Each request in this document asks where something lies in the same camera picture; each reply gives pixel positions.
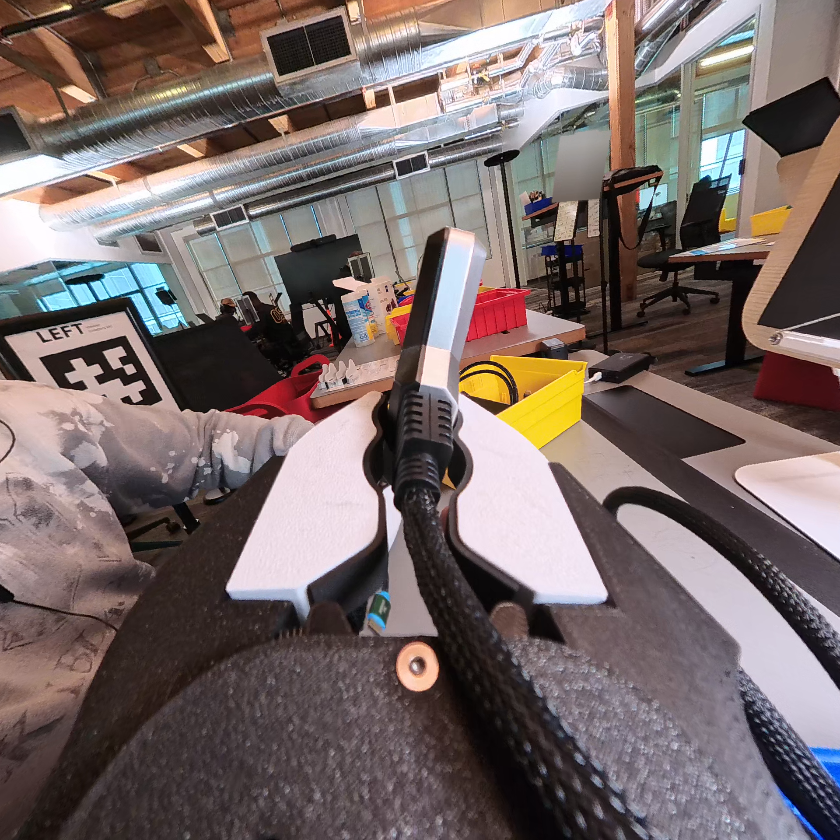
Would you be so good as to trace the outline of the blue plastic bin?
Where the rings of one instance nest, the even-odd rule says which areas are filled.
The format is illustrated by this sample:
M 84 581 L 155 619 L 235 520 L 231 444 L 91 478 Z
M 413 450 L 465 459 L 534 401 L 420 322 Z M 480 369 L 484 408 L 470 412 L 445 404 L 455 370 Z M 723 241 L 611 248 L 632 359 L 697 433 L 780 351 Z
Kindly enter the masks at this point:
M 839 838 L 838 763 L 825 764 L 808 747 L 776 762 L 775 783 L 812 838 Z

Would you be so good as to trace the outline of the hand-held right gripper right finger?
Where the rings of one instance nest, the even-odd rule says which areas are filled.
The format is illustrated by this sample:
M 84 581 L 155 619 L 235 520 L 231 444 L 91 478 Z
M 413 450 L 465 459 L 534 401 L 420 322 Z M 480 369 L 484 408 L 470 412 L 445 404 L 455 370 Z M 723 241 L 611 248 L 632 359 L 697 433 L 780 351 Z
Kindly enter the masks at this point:
M 462 556 L 527 605 L 600 605 L 606 586 L 552 472 L 519 431 L 459 398 L 449 536 Z

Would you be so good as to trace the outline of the black television screen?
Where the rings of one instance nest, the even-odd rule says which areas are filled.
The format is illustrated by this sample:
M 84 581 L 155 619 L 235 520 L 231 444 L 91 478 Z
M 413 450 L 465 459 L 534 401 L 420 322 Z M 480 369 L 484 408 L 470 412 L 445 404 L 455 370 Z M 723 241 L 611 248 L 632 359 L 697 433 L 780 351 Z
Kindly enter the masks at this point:
M 308 305 L 315 300 L 332 301 L 338 290 L 333 281 L 349 264 L 349 257 L 361 251 L 357 234 L 341 238 L 313 239 L 304 248 L 274 257 L 290 304 Z

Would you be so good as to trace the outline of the black cart with blue bins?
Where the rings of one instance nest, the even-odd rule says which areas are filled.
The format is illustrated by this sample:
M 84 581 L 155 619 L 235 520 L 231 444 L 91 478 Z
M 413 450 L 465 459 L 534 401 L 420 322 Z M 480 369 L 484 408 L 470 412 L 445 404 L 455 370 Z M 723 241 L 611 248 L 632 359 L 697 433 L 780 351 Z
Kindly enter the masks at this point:
M 541 247 L 547 291 L 546 312 L 581 321 L 585 306 L 585 267 L 582 245 L 554 243 Z

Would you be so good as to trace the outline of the black floor lamp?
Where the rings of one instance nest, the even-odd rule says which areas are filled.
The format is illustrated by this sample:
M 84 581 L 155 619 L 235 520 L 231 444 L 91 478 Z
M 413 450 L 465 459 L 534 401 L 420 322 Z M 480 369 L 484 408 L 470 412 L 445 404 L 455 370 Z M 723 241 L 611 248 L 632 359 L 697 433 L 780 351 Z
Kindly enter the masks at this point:
M 511 189 L 509 186 L 510 163 L 520 155 L 517 148 L 505 148 L 492 154 L 485 160 L 485 167 L 489 170 L 497 170 L 500 179 L 500 203 L 504 210 L 504 218 L 507 234 L 507 249 L 512 274 L 512 284 L 517 290 L 522 288 L 522 280 L 518 264 L 518 241 L 513 224 L 513 212 L 511 206 Z

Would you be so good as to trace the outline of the white ceiling vent grille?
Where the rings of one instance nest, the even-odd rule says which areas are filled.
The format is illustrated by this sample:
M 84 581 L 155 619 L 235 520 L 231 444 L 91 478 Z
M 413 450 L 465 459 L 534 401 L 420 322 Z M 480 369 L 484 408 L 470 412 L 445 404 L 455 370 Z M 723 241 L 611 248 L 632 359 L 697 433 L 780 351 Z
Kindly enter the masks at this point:
M 262 30 L 259 36 L 278 86 L 358 59 L 345 7 L 278 24 Z

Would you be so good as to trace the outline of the black office chair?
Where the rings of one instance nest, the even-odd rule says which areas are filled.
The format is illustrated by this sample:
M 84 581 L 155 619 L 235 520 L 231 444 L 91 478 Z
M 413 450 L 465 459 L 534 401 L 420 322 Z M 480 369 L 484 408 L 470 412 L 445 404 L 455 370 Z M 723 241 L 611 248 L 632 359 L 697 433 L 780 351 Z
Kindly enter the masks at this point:
M 667 298 L 670 298 L 672 302 L 681 302 L 685 315 L 691 313 L 690 295 L 709 297 L 710 305 L 719 303 L 720 297 L 715 291 L 681 286 L 679 272 L 689 266 L 687 264 L 671 265 L 669 258 L 683 251 L 720 242 L 719 219 L 728 196 L 730 181 L 730 175 L 715 179 L 705 176 L 694 184 L 679 226 L 681 248 L 663 248 L 659 252 L 642 257 L 637 262 L 638 267 L 659 270 L 661 282 L 667 281 L 669 275 L 673 276 L 669 288 L 641 300 L 637 311 L 638 318 L 641 319 L 645 315 L 648 307 Z

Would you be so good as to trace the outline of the black power bank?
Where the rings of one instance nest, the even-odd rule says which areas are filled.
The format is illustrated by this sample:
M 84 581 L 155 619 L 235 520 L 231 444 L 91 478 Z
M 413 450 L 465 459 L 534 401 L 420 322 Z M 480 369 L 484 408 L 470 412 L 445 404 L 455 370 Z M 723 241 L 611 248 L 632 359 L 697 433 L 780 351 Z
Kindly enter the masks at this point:
M 590 382 L 623 383 L 648 371 L 657 361 L 650 353 L 615 353 L 590 366 Z

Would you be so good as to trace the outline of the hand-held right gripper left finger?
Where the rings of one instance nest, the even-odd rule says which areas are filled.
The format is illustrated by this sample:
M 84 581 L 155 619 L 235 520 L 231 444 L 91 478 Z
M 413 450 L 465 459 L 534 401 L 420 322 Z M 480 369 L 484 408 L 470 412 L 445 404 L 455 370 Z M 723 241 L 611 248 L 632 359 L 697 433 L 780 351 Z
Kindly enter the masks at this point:
M 388 507 L 371 470 L 381 402 L 364 395 L 292 446 L 228 578 L 232 600 L 288 602 L 305 621 L 321 602 L 358 611 L 381 587 Z

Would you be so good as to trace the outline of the wooden board black panel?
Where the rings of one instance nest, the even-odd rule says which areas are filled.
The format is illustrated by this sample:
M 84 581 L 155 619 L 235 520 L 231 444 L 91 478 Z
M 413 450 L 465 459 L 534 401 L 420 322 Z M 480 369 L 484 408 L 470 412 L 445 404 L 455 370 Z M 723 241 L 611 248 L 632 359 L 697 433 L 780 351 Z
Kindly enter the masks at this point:
M 839 369 L 839 98 L 820 80 L 751 112 L 791 206 L 744 305 L 756 348 Z

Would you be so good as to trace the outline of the silver black hdmi hub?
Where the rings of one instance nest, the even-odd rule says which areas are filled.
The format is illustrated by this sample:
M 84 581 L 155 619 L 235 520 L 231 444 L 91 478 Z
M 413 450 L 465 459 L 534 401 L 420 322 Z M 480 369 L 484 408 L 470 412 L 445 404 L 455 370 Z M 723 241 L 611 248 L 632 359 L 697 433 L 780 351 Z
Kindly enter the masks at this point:
M 410 392 L 456 405 L 459 364 L 486 259 L 484 246 L 466 230 L 444 227 L 428 237 L 388 405 L 392 420 Z

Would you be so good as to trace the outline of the red plastic bin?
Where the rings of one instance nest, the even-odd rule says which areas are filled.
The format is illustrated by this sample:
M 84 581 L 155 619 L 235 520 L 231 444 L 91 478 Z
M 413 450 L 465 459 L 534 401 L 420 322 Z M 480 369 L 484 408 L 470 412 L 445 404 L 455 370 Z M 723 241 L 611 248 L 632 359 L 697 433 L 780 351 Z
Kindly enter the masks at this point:
M 526 297 L 529 289 L 490 288 L 480 286 L 467 342 L 509 332 L 527 325 Z M 413 302 L 395 309 L 385 320 L 386 336 L 396 345 L 402 344 L 410 319 Z

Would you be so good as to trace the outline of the yellow plastic bin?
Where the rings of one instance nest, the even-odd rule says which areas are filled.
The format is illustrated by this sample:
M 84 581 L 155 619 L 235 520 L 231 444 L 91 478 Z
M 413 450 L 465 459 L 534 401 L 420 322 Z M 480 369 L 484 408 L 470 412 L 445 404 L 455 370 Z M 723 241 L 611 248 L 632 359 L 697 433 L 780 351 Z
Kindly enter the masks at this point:
M 492 355 L 460 372 L 459 389 L 536 448 L 581 420 L 587 363 Z

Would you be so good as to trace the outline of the black table mat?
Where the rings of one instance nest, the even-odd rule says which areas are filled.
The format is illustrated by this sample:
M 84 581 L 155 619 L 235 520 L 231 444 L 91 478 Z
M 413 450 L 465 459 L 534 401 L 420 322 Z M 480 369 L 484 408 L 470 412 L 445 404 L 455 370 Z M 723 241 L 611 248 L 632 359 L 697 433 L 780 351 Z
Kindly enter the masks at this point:
M 773 514 L 734 479 L 740 467 L 761 455 L 814 454 L 816 440 L 737 408 L 700 411 L 705 416 L 631 385 L 583 399 L 583 420 L 598 434 L 838 615 L 838 559 Z

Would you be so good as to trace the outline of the person's left forearm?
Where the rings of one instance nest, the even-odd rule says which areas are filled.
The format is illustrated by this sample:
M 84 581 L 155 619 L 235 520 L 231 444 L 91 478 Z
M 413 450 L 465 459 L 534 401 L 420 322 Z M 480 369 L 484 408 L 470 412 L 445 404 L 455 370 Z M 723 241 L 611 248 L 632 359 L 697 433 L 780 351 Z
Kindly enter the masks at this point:
M 66 456 L 120 515 L 172 507 L 202 490 L 240 488 L 315 427 L 297 415 L 265 419 L 87 401 L 80 441 Z

